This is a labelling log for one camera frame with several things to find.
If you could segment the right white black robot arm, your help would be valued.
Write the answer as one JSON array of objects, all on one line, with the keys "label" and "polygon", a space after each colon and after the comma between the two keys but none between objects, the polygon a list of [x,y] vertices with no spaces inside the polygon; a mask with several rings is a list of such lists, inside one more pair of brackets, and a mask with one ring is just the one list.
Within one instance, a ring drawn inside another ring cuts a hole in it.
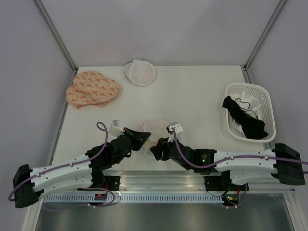
[{"label": "right white black robot arm", "polygon": [[201,175],[221,173],[220,185],[231,190],[236,185],[277,179],[291,186],[306,184],[300,153],[283,143],[252,153],[192,149],[179,141],[161,138],[150,151],[157,161],[172,160],[186,170]]}]

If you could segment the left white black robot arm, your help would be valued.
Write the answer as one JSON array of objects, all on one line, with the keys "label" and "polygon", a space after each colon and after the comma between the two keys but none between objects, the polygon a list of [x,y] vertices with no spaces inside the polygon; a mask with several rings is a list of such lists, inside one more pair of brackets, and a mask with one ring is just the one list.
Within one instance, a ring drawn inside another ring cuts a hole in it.
[{"label": "left white black robot arm", "polygon": [[147,142],[151,133],[133,131],[129,128],[118,130],[118,136],[102,145],[93,147],[85,154],[62,164],[31,168],[28,164],[18,168],[13,178],[13,190],[8,196],[16,208],[37,203],[43,197],[68,190],[86,192],[103,191],[103,199],[112,196],[105,204],[93,203],[91,207],[106,207],[115,201],[115,194],[106,189],[103,171],[131,157]]}]

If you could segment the pink-trimmed mesh laundry bag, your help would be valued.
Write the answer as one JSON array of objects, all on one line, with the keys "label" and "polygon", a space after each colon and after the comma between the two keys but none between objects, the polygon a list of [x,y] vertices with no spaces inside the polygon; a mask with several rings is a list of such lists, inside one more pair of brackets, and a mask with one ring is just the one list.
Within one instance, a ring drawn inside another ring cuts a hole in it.
[{"label": "pink-trimmed mesh laundry bag", "polygon": [[145,121],[141,127],[143,132],[151,133],[150,137],[146,143],[142,146],[140,152],[144,153],[149,157],[154,157],[150,148],[156,146],[160,138],[168,138],[169,133],[167,131],[167,126],[169,122],[162,119],[149,119]]}]

